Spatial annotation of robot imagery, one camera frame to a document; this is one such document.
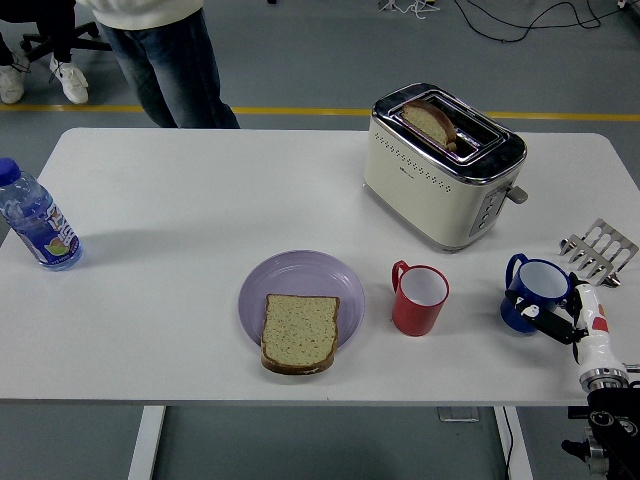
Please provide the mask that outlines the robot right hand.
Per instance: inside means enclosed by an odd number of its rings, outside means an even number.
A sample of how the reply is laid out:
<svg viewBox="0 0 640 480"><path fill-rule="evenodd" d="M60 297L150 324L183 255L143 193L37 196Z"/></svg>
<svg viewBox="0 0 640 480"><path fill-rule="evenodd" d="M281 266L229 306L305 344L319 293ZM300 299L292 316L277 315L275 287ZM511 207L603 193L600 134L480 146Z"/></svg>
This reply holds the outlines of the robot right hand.
<svg viewBox="0 0 640 480"><path fill-rule="evenodd" d="M626 373L624 364L613 354L606 314L596 288L574 273L569 275L569 280L573 289L567 307L574 317L572 323L514 290L505 292L506 299L529 326L564 345L571 345L583 373L591 370Z"/></svg>

